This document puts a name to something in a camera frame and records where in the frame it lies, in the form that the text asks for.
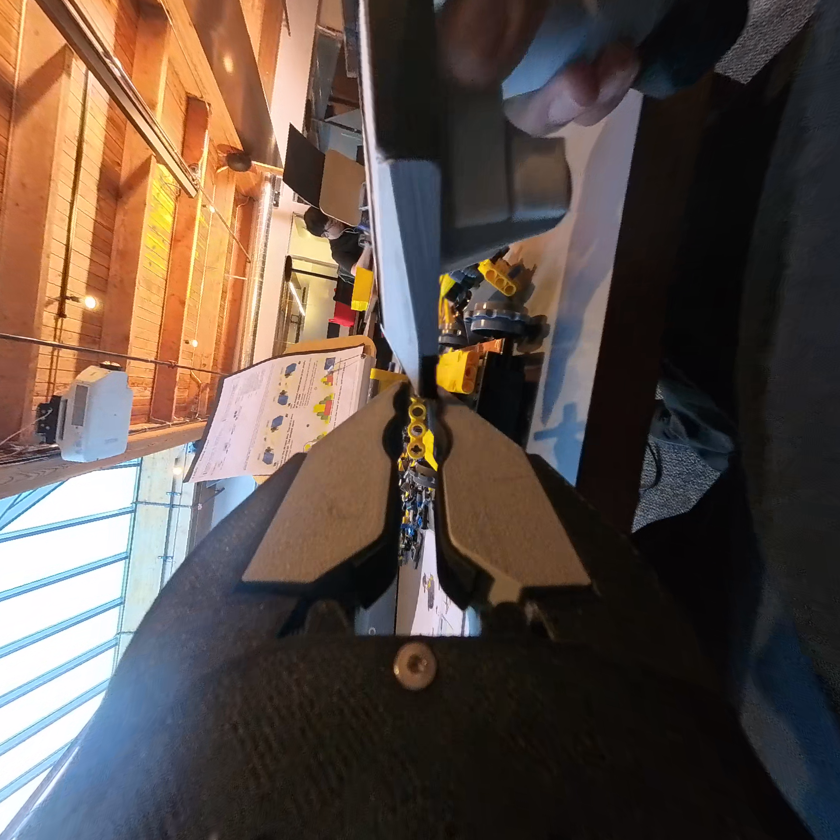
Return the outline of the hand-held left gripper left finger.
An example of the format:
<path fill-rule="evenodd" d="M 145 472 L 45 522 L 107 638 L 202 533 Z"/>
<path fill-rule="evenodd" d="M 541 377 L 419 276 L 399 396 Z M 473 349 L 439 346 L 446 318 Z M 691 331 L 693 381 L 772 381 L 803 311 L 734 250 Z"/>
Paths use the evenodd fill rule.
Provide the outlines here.
<path fill-rule="evenodd" d="M 402 506 L 396 461 L 407 383 L 342 422 L 300 466 L 241 577 L 265 587 L 387 587 Z"/>

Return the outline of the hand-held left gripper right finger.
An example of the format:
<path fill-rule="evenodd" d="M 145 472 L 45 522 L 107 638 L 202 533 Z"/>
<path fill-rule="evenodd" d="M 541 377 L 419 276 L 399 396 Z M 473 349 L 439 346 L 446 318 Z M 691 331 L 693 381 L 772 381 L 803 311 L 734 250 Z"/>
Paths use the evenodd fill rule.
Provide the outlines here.
<path fill-rule="evenodd" d="M 429 402 L 437 581 L 459 607 L 592 586 L 525 450 L 455 399 Z"/>

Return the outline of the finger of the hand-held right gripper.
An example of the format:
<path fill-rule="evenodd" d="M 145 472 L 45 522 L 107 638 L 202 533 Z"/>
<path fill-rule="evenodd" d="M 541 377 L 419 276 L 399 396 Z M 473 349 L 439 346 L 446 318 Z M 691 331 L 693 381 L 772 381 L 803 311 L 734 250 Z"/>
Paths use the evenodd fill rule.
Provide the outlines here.
<path fill-rule="evenodd" d="M 440 273 L 440 171 L 380 162 L 380 290 L 384 335 L 415 393 L 435 394 Z"/>

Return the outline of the yellow thin toy beam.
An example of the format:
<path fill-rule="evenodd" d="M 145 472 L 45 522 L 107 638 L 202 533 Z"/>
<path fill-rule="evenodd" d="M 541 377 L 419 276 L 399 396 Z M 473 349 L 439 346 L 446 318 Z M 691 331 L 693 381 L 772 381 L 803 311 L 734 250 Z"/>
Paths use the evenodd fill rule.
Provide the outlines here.
<path fill-rule="evenodd" d="M 407 409 L 406 457 L 412 465 L 438 470 L 434 451 L 434 434 L 428 425 L 427 406 L 424 400 L 411 396 Z"/>

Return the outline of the person's right hand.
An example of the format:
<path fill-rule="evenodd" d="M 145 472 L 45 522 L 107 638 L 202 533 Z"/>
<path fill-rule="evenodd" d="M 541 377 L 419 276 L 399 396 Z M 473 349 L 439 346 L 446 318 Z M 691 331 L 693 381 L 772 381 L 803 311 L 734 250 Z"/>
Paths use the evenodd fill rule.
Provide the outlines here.
<path fill-rule="evenodd" d="M 494 90 L 528 51 L 547 13 L 543 1 L 453 1 L 437 13 L 437 62 L 443 77 Z M 591 126 L 624 100 L 639 72 L 636 51 L 612 43 L 592 61 L 578 60 L 540 89 L 507 102 L 507 119 L 535 137 L 563 126 Z"/>

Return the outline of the toy wheel gear subassembly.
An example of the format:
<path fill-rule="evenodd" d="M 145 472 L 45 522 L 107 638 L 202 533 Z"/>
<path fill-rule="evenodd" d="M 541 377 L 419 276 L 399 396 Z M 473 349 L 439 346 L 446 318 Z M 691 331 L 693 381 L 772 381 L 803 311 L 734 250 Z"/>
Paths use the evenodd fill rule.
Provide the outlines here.
<path fill-rule="evenodd" d="M 452 269 L 439 278 L 439 300 L 453 311 L 462 312 L 482 285 L 504 298 L 514 298 L 531 283 L 535 268 L 508 258 L 508 250 L 496 252 L 480 262 Z"/>

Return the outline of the brown cardboard box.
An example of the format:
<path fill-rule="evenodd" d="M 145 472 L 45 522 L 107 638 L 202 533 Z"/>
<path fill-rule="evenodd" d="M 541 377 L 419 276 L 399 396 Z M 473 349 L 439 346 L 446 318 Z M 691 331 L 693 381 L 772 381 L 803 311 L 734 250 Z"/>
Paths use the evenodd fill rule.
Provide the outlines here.
<path fill-rule="evenodd" d="M 320 151 L 289 124 L 284 185 L 305 203 L 350 227 L 361 224 L 365 168 L 336 150 Z"/>

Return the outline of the printed instruction board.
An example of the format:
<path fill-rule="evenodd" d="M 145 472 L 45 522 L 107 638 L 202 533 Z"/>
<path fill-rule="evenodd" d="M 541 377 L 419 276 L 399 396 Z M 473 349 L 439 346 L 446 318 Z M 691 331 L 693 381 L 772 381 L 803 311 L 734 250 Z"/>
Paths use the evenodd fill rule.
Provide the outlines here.
<path fill-rule="evenodd" d="M 227 375 L 188 482 L 271 476 L 369 400 L 375 344 L 365 336 L 294 344 Z"/>

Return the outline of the yellow toy vehicle model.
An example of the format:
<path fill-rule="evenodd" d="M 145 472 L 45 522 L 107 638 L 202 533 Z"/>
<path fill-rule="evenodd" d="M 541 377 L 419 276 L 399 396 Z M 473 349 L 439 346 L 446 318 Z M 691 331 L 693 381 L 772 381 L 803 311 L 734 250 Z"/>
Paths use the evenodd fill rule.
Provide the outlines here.
<path fill-rule="evenodd" d="M 525 448 L 543 367 L 546 316 L 514 297 L 438 298 L 437 386 Z"/>

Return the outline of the instruction booklet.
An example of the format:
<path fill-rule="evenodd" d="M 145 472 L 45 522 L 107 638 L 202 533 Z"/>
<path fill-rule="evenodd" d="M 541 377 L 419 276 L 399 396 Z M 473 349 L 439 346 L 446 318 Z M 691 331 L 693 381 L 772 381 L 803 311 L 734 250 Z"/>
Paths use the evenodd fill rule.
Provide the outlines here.
<path fill-rule="evenodd" d="M 423 531 L 423 547 L 418 570 L 419 588 L 411 635 L 458 636 L 470 635 L 469 613 L 462 610 L 446 594 L 438 580 L 438 561 L 434 532 Z"/>

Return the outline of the person's dark clothing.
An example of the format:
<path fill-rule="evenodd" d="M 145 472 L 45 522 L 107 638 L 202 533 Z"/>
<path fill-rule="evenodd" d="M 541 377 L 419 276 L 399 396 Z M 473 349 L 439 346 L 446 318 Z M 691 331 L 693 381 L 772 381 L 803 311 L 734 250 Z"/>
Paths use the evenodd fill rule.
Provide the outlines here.
<path fill-rule="evenodd" d="M 633 540 L 787 804 L 838 838 L 838 2 L 816 4 L 741 291 L 737 448 Z"/>

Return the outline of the white wall device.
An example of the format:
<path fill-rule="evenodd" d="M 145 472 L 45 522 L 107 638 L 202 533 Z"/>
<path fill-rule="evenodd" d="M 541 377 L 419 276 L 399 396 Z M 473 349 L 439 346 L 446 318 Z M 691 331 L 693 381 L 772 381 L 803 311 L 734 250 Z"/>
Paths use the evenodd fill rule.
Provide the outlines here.
<path fill-rule="evenodd" d="M 133 390 L 115 362 L 88 366 L 63 395 L 38 405 L 35 432 L 57 445 L 63 460 L 92 463 L 123 455 L 128 446 Z"/>

